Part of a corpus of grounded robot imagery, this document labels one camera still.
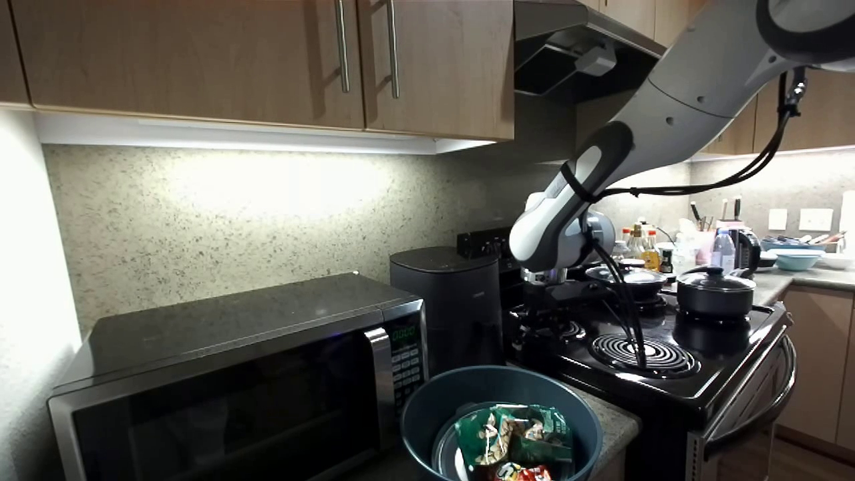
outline lid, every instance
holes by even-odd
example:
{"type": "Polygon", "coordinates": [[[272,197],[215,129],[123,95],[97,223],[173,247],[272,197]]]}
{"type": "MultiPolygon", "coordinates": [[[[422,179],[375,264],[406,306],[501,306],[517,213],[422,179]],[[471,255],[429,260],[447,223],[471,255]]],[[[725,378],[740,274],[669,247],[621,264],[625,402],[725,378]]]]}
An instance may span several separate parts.
{"type": "Polygon", "coordinates": [[[705,268],[680,279],[685,288],[696,294],[753,294],[753,287],[744,279],[725,276],[721,268],[705,268]]]}
{"type": "Polygon", "coordinates": [[[461,258],[451,247],[434,247],[418,252],[399,252],[390,258],[394,268],[425,270],[425,274],[463,274],[485,270],[497,262],[497,258],[461,258]]]}

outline stove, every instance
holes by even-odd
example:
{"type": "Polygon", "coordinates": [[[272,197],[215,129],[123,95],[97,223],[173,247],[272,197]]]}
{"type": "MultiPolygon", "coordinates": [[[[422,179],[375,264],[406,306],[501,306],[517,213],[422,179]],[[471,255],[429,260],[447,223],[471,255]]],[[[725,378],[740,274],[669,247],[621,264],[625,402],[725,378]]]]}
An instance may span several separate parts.
{"type": "Polygon", "coordinates": [[[725,431],[729,438],[756,431],[759,418],[771,427],[796,368],[783,306],[752,307],[745,318],[698,318],[682,312],[673,294],[538,294],[505,312],[505,328],[514,364],[642,421],[629,458],[637,479],[696,479],[725,431]],[[642,326],[645,355],[630,318],[642,326]]]}

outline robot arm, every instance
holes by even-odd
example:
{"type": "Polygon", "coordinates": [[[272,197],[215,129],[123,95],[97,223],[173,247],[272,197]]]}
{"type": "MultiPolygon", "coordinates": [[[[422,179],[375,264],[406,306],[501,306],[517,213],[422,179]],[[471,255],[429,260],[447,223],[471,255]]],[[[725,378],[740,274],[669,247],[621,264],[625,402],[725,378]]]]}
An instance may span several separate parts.
{"type": "Polygon", "coordinates": [[[600,129],[561,173],[527,203],[511,252],[527,270],[582,262],[582,193],[693,157],[772,77],[855,60],[855,0],[717,0],[600,129]]]}

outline speckled backsplash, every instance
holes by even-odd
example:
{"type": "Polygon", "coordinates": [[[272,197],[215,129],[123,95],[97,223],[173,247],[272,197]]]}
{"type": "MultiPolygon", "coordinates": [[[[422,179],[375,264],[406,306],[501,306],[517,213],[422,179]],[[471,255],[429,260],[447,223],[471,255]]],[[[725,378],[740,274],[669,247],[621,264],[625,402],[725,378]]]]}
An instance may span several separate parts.
{"type": "Polygon", "coordinates": [[[45,148],[81,328],[360,270],[517,220],[553,169],[461,157],[45,148]]]}

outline oven door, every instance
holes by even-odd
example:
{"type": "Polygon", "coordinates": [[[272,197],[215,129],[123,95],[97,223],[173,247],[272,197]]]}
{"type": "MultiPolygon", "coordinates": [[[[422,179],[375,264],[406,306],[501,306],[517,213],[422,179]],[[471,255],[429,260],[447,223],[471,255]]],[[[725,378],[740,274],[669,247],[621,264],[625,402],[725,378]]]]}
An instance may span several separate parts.
{"type": "Polygon", "coordinates": [[[796,347],[787,328],[732,391],[725,409],[704,433],[689,437],[688,479],[767,479],[775,422],[796,387],[796,347]]]}

